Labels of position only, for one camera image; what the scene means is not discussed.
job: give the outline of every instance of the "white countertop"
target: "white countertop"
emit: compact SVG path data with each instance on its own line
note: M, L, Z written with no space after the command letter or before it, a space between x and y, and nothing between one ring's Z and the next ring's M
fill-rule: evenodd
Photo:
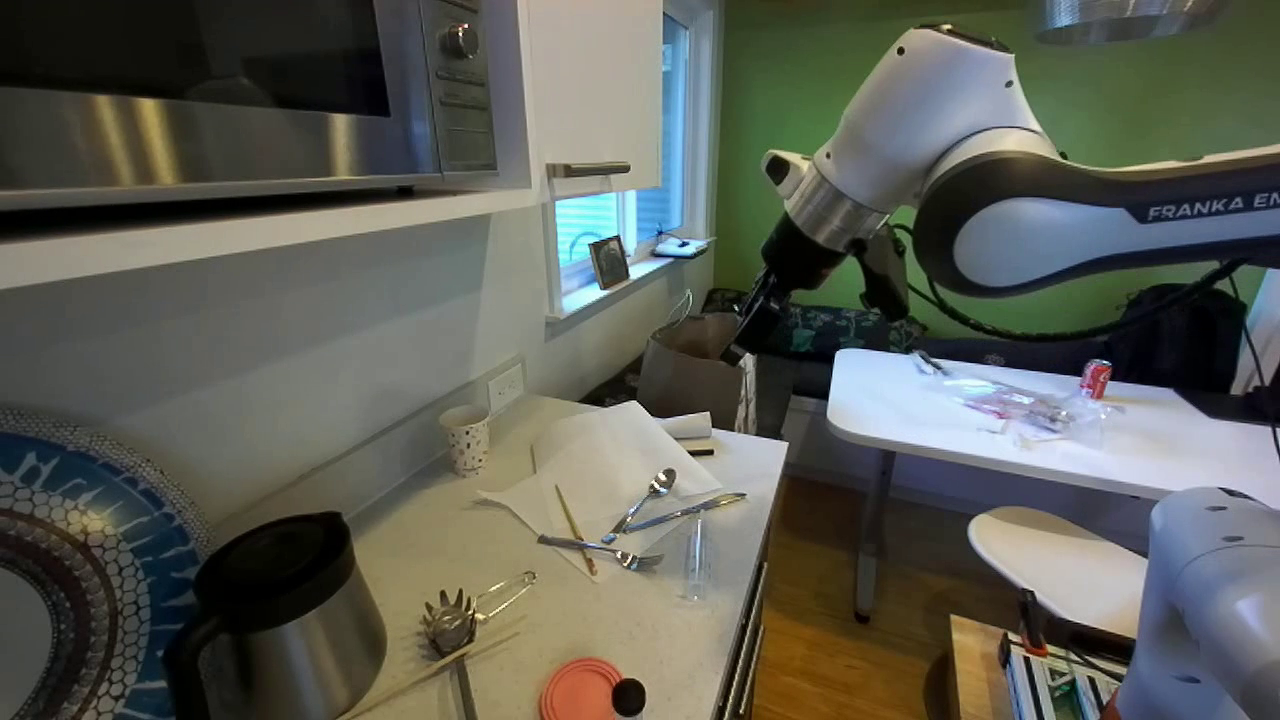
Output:
M1048 395L1077 386L1077 376L943 363ZM972 413L956 384L923 376L913 357L865 348L835 351L829 395L835 434L873 446L1150 501L1181 488L1240 488L1280 507L1280 454L1265 423L1211 418L1152 384L1110 384L1104 406L1104 441L1082 444Z
M584 413L584 402L521 401L497 418L485 473L426 475L356 518L356 561L390 627L390 659L364 703L428 669L419 642L426 601L435 601L439 587L482 593L532 569L538 587L485 623L477 642L518 634L469 659L485 720L538 714L540 686L574 656L604 656L625 674L644 678L644 714L715 714L763 551L784 444L715 430L715 454L704 466L725 488L744 488L747 501L704 517L709 593L704 601L681 601L681 543L657 575L613 570L593 580L561 551L540 549L509 507L477 501L485 488L523 479L538 430L574 413ZM369 714L459 714L457 674L439 672Z

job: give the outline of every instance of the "kettle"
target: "kettle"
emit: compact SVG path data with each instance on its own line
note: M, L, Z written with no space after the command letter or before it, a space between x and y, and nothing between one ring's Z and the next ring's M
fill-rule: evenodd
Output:
M166 647L180 720L350 713L386 663L386 621L340 511L261 524L197 570L197 615Z

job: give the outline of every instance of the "fork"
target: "fork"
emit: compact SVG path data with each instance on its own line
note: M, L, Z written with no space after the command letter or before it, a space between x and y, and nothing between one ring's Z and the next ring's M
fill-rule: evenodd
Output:
M457 597L439 587L439 609L426 605L426 630L439 656L469 647L477 641L477 601L465 587ZM465 692L465 714L477 720L477 692L465 656L457 659L457 683Z
M589 538L574 538L574 537L538 537L538 538L550 549L604 551L628 570L651 570L664 561L664 555L625 551L613 543L589 543Z

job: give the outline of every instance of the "towel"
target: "towel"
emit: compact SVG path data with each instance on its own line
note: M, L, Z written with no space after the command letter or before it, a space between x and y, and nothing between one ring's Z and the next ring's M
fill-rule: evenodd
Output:
M545 429L532 446L532 466L538 473L521 484L505 491L482 491L482 501L505 503L545 537L574 537L555 488L564 491L584 538L608 537L625 507L647 491L647 479L661 466L678 466L678 484L669 494L647 501L637 518L725 491L725 484L700 466L637 401L589 406ZM657 551L669 532L671 524L628 532L617 537L617 549ZM595 555L595 575L617 575L617 563Z

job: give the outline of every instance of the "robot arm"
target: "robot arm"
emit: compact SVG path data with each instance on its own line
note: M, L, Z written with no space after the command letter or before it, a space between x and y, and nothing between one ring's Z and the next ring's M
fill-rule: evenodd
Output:
M763 243L744 348L760 348L791 287L843 255L865 303L910 314L904 246L883 218L918 208L921 266L970 295L1067 276L1246 260L1280 263L1280 148L1187 162L1084 166L1059 158L1022 90L1014 51L953 28L904 33L811 158L768 150L784 215Z

